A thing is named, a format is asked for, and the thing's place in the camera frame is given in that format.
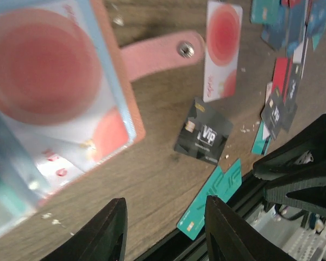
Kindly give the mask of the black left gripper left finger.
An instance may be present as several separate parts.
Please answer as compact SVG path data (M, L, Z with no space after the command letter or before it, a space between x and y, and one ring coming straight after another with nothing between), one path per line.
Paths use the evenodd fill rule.
M127 231L126 200L114 198L43 260L124 260Z

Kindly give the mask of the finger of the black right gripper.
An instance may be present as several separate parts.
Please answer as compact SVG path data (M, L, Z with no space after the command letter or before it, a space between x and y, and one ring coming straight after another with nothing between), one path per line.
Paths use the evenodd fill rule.
M326 175L287 175L267 183L264 198L326 218Z
M274 180L303 165L309 154L314 163L326 160L326 114L287 143L256 161L253 164L253 175L267 181Z

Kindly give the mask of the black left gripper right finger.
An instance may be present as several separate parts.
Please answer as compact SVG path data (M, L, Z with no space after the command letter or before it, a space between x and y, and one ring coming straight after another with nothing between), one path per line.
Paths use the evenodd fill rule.
M205 234L209 260L294 260L216 196L206 198Z

